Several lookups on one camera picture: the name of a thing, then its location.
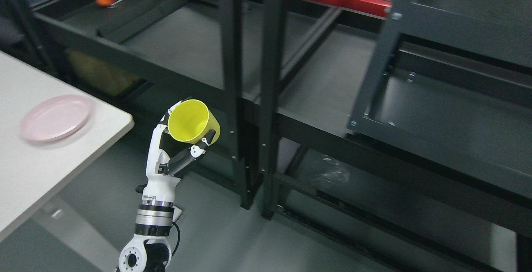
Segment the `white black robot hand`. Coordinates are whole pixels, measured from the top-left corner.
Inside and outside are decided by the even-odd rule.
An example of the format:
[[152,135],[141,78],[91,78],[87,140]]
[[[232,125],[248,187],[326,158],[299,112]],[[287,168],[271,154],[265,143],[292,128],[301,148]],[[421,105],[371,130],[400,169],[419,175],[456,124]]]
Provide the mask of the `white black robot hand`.
[[167,127],[168,118],[172,110],[185,100],[181,100],[167,109],[153,130],[146,164],[148,184],[143,189],[141,200],[157,200],[174,204],[175,187],[179,183],[181,176],[188,168],[198,162],[207,152],[207,149],[214,144],[211,141],[215,131],[210,130],[199,142],[194,144],[187,143],[190,144],[190,147],[185,148],[173,157],[163,148],[163,136],[167,134],[171,137]]

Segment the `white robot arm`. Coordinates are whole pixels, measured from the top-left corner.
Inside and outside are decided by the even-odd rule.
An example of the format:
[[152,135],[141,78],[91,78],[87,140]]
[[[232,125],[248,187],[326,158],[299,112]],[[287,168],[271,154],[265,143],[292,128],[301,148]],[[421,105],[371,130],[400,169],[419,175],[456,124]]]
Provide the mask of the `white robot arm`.
[[133,238],[122,249],[116,272],[165,272],[177,250],[168,241],[182,210],[171,202],[141,200]]

